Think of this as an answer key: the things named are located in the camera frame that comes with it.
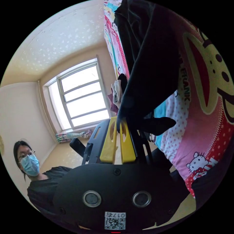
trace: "circular sensor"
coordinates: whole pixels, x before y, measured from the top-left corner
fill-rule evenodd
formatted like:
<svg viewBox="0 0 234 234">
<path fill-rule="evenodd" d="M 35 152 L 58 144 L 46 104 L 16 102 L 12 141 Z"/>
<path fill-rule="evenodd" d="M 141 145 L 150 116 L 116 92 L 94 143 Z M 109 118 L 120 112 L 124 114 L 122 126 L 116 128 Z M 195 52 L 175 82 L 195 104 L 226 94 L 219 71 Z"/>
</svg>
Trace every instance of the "circular sensor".
<svg viewBox="0 0 234 234">
<path fill-rule="evenodd" d="M 150 204 L 151 195 L 148 192 L 140 191 L 134 194 L 132 202 L 136 207 L 143 208 Z"/>
<path fill-rule="evenodd" d="M 83 195 L 83 202 L 88 207 L 97 207 L 101 204 L 101 196 L 95 191 L 87 191 Z"/>
</svg>

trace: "window pane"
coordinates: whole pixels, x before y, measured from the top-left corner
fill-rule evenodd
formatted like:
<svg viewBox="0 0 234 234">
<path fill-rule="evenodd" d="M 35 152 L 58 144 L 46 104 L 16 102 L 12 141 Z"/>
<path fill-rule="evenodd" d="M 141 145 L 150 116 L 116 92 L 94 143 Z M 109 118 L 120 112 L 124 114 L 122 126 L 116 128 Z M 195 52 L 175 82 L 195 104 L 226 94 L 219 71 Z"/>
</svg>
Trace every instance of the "window pane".
<svg viewBox="0 0 234 234">
<path fill-rule="evenodd" d="M 67 115 L 63 108 L 57 82 L 49 86 L 49 94 L 50 94 L 50 98 L 51 98 L 51 102 L 52 102 L 55 114 L 57 116 L 57 119 L 60 123 L 61 128 L 63 130 L 71 128 L 71 125 L 68 121 Z"/>
<path fill-rule="evenodd" d="M 72 117 L 82 115 L 87 112 L 105 108 L 105 102 L 102 93 L 96 93 L 87 97 L 80 98 L 67 103 L 69 114 Z"/>
<path fill-rule="evenodd" d="M 72 88 L 98 79 L 99 77 L 96 66 L 84 69 L 62 79 L 63 91 L 66 92 Z"/>
<path fill-rule="evenodd" d="M 65 100 L 68 102 L 72 99 L 79 98 L 79 97 L 82 97 L 86 94 L 94 93 L 94 92 L 100 91 L 100 90 L 101 90 L 101 86 L 100 86 L 99 82 L 97 82 L 97 83 L 76 89 L 74 91 L 71 91 L 70 93 L 65 94 L 64 97 L 65 97 Z"/>
<path fill-rule="evenodd" d="M 104 119 L 109 119 L 109 114 L 107 110 L 99 111 L 76 119 L 72 119 L 72 123 L 74 124 L 74 126 L 80 126 L 83 124 L 92 123 Z"/>
</svg>

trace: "screw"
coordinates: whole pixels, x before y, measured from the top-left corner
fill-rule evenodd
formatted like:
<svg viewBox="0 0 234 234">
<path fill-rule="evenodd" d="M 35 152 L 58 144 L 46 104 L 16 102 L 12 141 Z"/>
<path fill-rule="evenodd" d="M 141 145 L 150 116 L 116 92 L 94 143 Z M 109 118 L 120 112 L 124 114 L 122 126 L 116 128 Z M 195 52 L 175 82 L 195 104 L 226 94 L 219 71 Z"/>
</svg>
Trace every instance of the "screw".
<svg viewBox="0 0 234 234">
<path fill-rule="evenodd" d="M 119 168 L 114 169 L 114 175 L 119 176 L 121 174 L 121 170 Z"/>
<path fill-rule="evenodd" d="M 66 214 L 66 211 L 63 209 L 63 208 L 59 208 L 59 211 L 61 214 L 65 215 Z"/>
<path fill-rule="evenodd" d="M 168 214 L 170 214 L 170 215 L 172 215 L 172 214 L 174 214 L 175 213 L 175 210 L 174 209 L 170 209 L 169 211 L 168 211 Z"/>
</svg>

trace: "window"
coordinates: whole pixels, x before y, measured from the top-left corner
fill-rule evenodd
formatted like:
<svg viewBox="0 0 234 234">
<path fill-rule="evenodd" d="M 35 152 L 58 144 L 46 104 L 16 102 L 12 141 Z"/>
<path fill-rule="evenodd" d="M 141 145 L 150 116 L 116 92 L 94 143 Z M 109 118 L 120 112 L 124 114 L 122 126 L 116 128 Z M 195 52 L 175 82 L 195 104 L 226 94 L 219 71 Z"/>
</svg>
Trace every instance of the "window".
<svg viewBox="0 0 234 234">
<path fill-rule="evenodd" d="M 61 130 L 87 127 L 110 118 L 97 58 L 56 77 L 48 90 Z"/>
</svg>

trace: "ceiling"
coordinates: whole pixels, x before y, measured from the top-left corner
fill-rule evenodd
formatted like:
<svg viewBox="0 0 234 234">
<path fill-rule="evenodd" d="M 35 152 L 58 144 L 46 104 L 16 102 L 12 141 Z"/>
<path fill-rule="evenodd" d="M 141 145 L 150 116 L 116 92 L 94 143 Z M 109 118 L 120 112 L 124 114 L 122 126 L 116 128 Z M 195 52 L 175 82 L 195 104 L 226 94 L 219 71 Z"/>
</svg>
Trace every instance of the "ceiling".
<svg viewBox="0 0 234 234">
<path fill-rule="evenodd" d="M 103 0 L 66 8 L 39 25 L 12 57 L 1 87 L 40 79 L 71 54 L 104 44 Z"/>
</svg>

